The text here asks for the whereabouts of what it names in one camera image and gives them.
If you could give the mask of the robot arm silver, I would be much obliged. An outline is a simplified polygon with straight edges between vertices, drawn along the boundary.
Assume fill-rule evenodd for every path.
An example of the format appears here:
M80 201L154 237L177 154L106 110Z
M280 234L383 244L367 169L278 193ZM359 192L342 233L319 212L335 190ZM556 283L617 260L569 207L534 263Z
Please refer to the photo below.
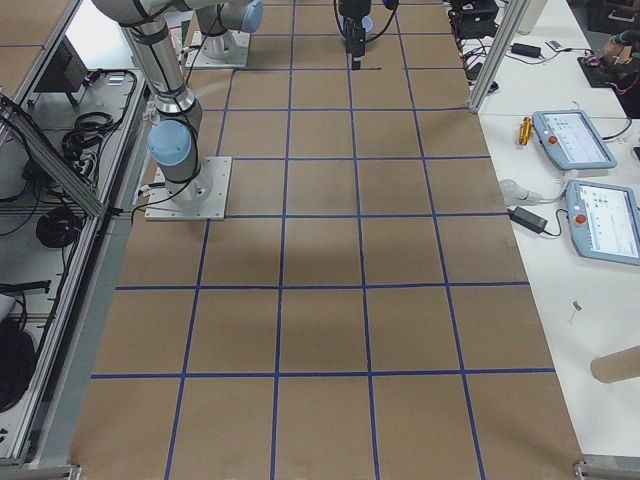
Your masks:
M155 94L163 116L181 116L197 129L201 107L179 66L165 13L193 12L204 40L233 31L253 33L262 21L260 1L96 1L96 8L118 23L131 41L134 59Z
M201 32L201 51L209 59L223 60L238 49L233 33L251 34L263 18L263 2L226 1L195 10Z

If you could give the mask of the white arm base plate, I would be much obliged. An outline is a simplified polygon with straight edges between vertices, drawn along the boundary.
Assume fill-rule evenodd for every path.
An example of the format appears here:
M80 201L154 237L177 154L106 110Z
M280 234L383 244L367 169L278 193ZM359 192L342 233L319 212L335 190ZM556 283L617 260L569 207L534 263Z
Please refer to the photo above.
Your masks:
M183 65L197 69L242 69L246 67L251 35L230 30L220 36L207 37L199 30L185 48Z
M175 195L182 186L166 183L160 168L154 181L161 186L150 192L151 206L146 208L148 221L200 221L223 220L226 211L232 158L229 156L203 157L200 172L185 190Z

